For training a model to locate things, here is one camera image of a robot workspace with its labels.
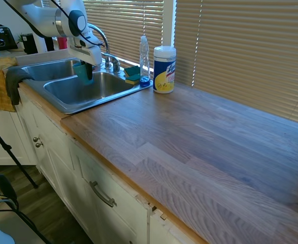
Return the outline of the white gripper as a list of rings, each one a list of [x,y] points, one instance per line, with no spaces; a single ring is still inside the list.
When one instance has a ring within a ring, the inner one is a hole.
[[[85,65],[88,80],[92,80],[92,65],[99,66],[102,63],[101,49],[98,46],[90,48],[69,46],[68,52],[80,59],[81,65]]]

